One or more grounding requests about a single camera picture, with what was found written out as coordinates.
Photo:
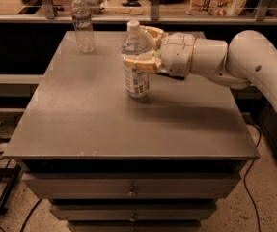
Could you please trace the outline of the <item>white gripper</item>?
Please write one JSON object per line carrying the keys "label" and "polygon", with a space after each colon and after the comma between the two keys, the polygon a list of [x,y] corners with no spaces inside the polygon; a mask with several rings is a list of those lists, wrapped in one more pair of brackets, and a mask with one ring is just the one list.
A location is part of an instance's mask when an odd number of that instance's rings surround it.
{"label": "white gripper", "polygon": [[147,73],[159,73],[162,69],[174,77],[186,77],[189,74],[196,40],[193,34],[174,33],[168,36],[160,28],[144,25],[140,26],[140,34],[151,48],[161,50],[161,59],[154,50],[139,55],[123,54],[123,62],[127,67]]}

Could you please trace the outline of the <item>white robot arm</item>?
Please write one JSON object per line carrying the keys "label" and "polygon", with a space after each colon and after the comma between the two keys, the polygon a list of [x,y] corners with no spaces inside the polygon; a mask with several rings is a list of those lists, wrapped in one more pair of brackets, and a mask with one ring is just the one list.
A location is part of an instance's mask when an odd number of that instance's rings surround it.
{"label": "white robot arm", "polygon": [[253,85],[277,113],[277,49],[261,33],[242,31],[226,43],[142,26],[139,36],[148,50],[123,53],[126,66],[170,76],[196,74],[232,89]]}

